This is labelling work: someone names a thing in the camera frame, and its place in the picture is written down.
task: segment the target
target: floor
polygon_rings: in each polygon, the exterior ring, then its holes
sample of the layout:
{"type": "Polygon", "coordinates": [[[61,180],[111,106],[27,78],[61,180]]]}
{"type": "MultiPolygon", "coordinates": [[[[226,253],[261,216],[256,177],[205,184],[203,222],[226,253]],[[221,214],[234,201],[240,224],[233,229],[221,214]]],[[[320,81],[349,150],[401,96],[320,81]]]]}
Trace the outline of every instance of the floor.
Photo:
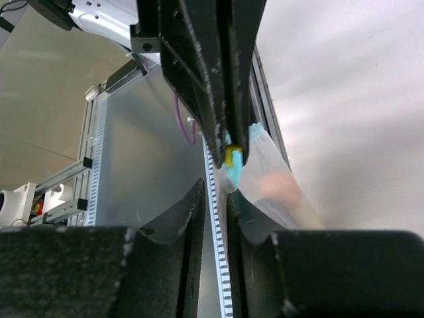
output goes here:
{"type": "Polygon", "coordinates": [[[424,2],[269,0],[258,49],[326,226],[424,236],[424,2]]]}
{"type": "Polygon", "coordinates": [[[127,58],[28,7],[0,50],[0,189],[41,182],[78,155],[84,93],[127,58]]]}

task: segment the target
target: metal frame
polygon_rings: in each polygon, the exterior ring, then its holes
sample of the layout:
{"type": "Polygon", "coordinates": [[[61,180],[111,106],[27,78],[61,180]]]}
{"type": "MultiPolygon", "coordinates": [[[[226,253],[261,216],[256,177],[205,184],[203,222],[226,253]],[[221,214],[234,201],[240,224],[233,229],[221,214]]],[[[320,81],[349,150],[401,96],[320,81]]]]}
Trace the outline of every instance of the metal frame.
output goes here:
{"type": "Polygon", "coordinates": [[[88,200],[76,199],[65,202],[37,217],[32,218],[31,226],[54,224],[87,210],[88,200]]]}
{"type": "Polygon", "coordinates": [[[106,96],[99,96],[95,100],[95,124],[90,128],[93,129],[90,134],[90,148],[93,154],[93,169],[91,170],[91,179],[89,184],[89,206],[85,219],[83,220],[84,226],[93,227],[95,225],[95,216],[97,212],[97,196],[98,184],[100,178],[101,156],[103,152],[103,135],[105,131],[105,119],[107,111],[106,96]]]}
{"type": "Polygon", "coordinates": [[[77,162],[70,164],[68,167],[60,170],[53,176],[50,176],[47,180],[38,184],[35,189],[35,196],[43,194],[45,191],[83,174],[91,168],[92,164],[93,160],[84,156],[77,162]]]}
{"type": "Polygon", "coordinates": [[[290,162],[286,147],[284,146],[278,118],[272,104],[268,84],[266,83],[264,68],[262,67],[259,51],[256,47],[253,52],[252,69],[250,70],[250,95],[252,97],[255,116],[268,131],[272,140],[280,150],[284,161],[286,161],[286,164],[290,168],[290,162]]]}
{"type": "MultiPolygon", "coordinates": [[[[105,83],[100,84],[100,93],[105,89],[105,83]]],[[[68,226],[70,227],[82,227],[89,222],[90,216],[95,213],[95,207],[93,207],[92,197],[95,197],[95,188],[91,187],[91,179],[93,175],[94,167],[98,166],[98,161],[95,161],[95,144],[98,142],[98,138],[101,137],[97,132],[97,126],[99,121],[99,102],[98,98],[94,101],[87,102],[83,120],[83,127],[81,130],[81,143],[78,150],[78,158],[81,159],[85,156],[93,158],[93,167],[86,174],[78,176],[74,184],[74,199],[84,197],[89,200],[89,207],[87,212],[83,211],[77,215],[68,219],[68,226]]]]}

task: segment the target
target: teal object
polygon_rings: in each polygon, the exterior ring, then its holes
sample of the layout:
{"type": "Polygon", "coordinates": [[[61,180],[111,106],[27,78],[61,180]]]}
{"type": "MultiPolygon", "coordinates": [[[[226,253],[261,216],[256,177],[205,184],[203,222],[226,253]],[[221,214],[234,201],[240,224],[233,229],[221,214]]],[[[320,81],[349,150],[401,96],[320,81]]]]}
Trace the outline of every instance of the teal object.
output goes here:
{"type": "MultiPolygon", "coordinates": [[[[257,123],[249,127],[249,142],[252,142],[260,136],[262,133],[262,124],[257,123]]],[[[231,144],[230,134],[226,133],[225,142],[231,144]]],[[[241,170],[243,169],[243,155],[240,150],[234,150],[231,154],[233,157],[233,166],[228,167],[225,163],[223,164],[223,169],[226,171],[228,178],[231,183],[234,185],[235,190],[239,187],[241,170]]]]}

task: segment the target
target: metal bracket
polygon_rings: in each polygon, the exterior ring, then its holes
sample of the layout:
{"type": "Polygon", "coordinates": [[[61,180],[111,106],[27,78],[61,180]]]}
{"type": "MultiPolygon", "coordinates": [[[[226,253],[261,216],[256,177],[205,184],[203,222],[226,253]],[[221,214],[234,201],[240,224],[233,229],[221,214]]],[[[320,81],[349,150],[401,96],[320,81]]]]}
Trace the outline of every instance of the metal bracket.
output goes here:
{"type": "Polygon", "coordinates": [[[40,195],[43,192],[52,189],[54,186],[62,184],[71,180],[72,178],[84,173],[87,169],[91,169],[93,166],[93,160],[87,157],[84,157],[82,160],[77,161],[74,164],[60,170],[55,173],[53,176],[49,177],[47,180],[38,184],[35,189],[35,195],[40,195]]]}
{"type": "Polygon", "coordinates": [[[74,215],[87,211],[88,200],[77,199],[69,202],[65,202],[47,212],[43,215],[34,217],[31,220],[30,226],[37,226],[43,224],[58,223],[66,220],[74,215]]]}
{"type": "Polygon", "coordinates": [[[249,71],[264,5],[264,0],[137,1],[132,49],[157,52],[153,43],[159,42],[164,77],[201,126],[217,167],[225,157],[227,131],[242,148],[244,163],[248,158],[249,71]]]}

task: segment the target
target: screw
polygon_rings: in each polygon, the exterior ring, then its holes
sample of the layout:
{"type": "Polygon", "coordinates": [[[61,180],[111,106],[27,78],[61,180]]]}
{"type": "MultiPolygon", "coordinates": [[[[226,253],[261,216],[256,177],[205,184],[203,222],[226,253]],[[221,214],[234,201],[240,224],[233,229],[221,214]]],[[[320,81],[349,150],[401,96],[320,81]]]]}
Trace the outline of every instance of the screw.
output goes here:
{"type": "Polygon", "coordinates": [[[178,22],[183,21],[183,15],[178,9],[174,10],[174,19],[177,20],[178,22]]]}
{"type": "Polygon", "coordinates": [[[142,227],[142,228],[140,228],[140,230],[143,231],[147,235],[154,234],[154,229],[148,229],[146,227],[142,227]]]}
{"type": "Polygon", "coordinates": [[[149,52],[152,49],[153,49],[153,46],[150,43],[144,43],[143,50],[145,50],[146,52],[149,52]]]}
{"type": "Polygon", "coordinates": [[[176,59],[174,59],[174,61],[172,62],[172,65],[173,65],[173,67],[178,68],[178,69],[182,68],[180,62],[176,59]]]}

